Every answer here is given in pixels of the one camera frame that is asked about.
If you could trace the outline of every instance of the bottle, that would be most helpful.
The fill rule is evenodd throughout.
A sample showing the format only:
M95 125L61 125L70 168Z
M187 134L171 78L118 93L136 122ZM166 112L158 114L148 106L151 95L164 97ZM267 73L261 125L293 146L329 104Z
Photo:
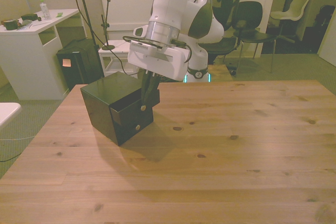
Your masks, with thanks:
M41 7L41 10L43 12L44 19L45 20L51 20L50 12L48 10L47 5L44 3L44 0L41 0L40 7Z

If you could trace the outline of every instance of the chair backrest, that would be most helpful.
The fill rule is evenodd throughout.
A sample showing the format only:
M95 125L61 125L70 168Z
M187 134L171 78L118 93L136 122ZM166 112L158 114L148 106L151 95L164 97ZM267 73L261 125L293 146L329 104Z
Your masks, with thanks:
M212 0L215 18L227 30L231 26L232 16L240 0Z
M309 0L293 0L292 3L290 3L288 11L292 13L292 20L299 20L303 16L308 1Z
M232 27L237 29L237 22L240 20L246 21L246 29L257 28L262 20L263 6L257 1L240 2L237 6L237 11L233 17Z

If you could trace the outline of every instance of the black drawer box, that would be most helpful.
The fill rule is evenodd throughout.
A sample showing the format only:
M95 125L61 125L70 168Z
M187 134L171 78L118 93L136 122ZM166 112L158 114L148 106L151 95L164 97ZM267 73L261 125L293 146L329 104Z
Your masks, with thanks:
M81 93L92 126L119 146L153 122L152 107L160 102L156 90L141 111L141 81L120 72L81 88Z

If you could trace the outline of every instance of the microphone stand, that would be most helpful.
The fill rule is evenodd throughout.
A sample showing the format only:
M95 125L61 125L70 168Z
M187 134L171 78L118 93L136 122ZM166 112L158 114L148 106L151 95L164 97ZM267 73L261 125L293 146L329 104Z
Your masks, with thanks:
M86 2L85 2L85 0L82 0L82 2L83 2L86 18L87 18L87 21L88 21L88 25L89 25L89 28L90 28L91 37L92 37L92 41L93 41L93 46L95 47L97 60L98 60L98 65L100 66L100 75L103 78L104 77L103 66L101 64L99 53L98 53L99 45L97 45L96 40L95 40L95 35L93 33L93 29L92 29L92 25L91 25L91 21L90 21L90 17L89 17L89 12L88 12L88 9L87 9L87 6L86 6Z
M105 35L105 40L106 40L106 46L103 46L101 49L109 51L115 48L114 45L109 45L109 41L107 39L107 28L110 27L110 24L107 23L107 14L109 12L109 3L111 2L111 0L107 0L107 7L106 7L106 18L104 20L104 16L101 15L101 19L103 20L103 24L101 24L101 26L104 28L104 35Z

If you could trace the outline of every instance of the white desk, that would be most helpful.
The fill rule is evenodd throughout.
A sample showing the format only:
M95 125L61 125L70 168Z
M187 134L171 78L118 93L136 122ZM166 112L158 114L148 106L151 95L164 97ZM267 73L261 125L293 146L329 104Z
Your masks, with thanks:
M21 111L21 105L15 102L0 102L0 129L5 127Z
M0 66L20 100L61 100L67 92L56 53L63 35L85 34L77 9L50 10L51 20L34 21L29 29L7 31L0 26Z

